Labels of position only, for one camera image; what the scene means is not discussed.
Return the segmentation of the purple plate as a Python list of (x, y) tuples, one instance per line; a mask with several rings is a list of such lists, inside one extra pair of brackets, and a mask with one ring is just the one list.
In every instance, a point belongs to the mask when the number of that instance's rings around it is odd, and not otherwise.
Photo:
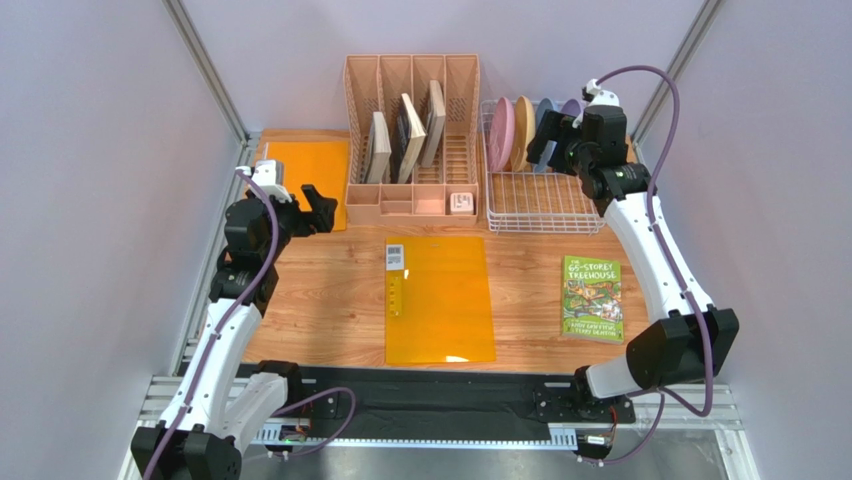
[(570, 99), (563, 104), (560, 112), (575, 119), (582, 118), (584, 106), (580, 100)]

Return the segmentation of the tan plate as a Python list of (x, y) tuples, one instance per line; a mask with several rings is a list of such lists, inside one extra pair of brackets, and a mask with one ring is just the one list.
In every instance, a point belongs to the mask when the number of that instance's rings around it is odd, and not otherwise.
[(528, 164), (527, 147), (533, 141), (536, 133), (535, 110), (531, 100), (521, 95), (514, 106), (514, 140), (510, 163), (513, 172), (522, 172)]

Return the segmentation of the pink plate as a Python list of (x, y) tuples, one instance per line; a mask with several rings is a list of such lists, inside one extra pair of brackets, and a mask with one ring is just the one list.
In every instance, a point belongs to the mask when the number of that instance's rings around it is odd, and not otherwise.
[(488, 138), (488, 169), (491, 173), (502, 172), (509, 164), (515, 137), (514, 104), (501, 97), (493, 113)]

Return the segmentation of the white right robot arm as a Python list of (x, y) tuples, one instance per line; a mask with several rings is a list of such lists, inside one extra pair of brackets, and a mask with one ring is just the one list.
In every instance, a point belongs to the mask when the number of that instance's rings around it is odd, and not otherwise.
[(546, 110), (527, 146), (529, 162), (537, 163), (553, 144), (549, 167), (579, 178), (621, 242), (651, 321), (622, 356), (579, 369), (579, 382), (596, 399), (693, 382), (711, 393), (740, 323), (732, 309), (715, 306), (688, 268), (651, 173), (627, 159), (626, 123), (619, 106), (588, 106), (579, 117)]

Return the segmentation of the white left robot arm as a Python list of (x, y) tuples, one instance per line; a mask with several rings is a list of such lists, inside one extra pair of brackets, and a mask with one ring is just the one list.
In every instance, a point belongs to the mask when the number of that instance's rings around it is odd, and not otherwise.
[(309, 208), (284, 192), (259, 194), (225, 212), (225, 246), (211, 281), (201, 337), (177, 392), (152, 427), (140, 427), (132, 458), (145, 479), (237, 479), (243, 456), (299, 383), (286, 362), (262, 366), (231, 400), (250, 338), (278, 282), (275, 261), (294, 238), (329, 233), (337, 200), (301, 188)]

